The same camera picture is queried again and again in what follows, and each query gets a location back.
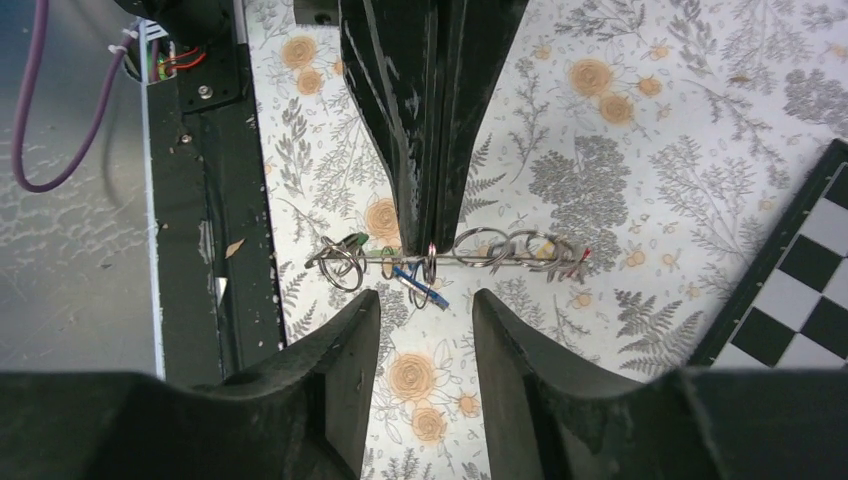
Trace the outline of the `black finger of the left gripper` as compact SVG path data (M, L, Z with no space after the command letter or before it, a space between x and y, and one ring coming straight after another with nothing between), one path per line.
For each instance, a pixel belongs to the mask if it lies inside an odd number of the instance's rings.
M437 63L440 114L433 246L451 249L471 154L525 1L441 1Z
M433 7L341 1L345 82L386 171L408 255L434 241Z

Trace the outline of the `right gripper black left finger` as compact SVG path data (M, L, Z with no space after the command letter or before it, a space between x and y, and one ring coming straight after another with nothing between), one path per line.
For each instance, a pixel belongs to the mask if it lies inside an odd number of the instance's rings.
M366 290L218 385L132 372L5 373L5 479L357 479L380 337Z

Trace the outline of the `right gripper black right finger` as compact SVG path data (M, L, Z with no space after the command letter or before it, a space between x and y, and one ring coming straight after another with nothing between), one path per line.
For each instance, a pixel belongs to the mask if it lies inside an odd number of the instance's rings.
M495 479L843 479L843 370L676 368L640 383L573 353L493 292L473 300Z

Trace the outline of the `large grey metal keyring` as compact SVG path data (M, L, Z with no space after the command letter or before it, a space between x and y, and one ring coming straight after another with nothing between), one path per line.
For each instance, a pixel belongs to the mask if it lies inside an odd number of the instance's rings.
M409 254L391 246L369 251L366 246L370 238L361 249L349 251L343 246L343 239L321 237L319 247L307 258L304 267L318 270L332 286L346 292L363 285L371 265L378 268L384 279L392 280L395 279L393 266L407 267L417 263L423 267L418 278L430 284L436 280L442 265L487 269L492 274L505 267L519 267L543 274L549 283L582 282L593 255L592 250L585 263L574 265L588 246L570 242L563 235L532 229L506 232L492 227L471 228L458 234L445 253L439 253L434 246L427 247L423 254Z

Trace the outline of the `blue key tag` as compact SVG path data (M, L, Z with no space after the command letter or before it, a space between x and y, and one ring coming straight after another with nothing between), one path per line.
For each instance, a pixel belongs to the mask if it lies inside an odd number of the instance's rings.
M422 272L423 267L421 263L407 267L392 267L393 277L407 288L409 299L415 308L422 310L428 306L435 306L441 311L448 310L450 302L435 290L430 283L427 283L423 278L418 278L418 274Z

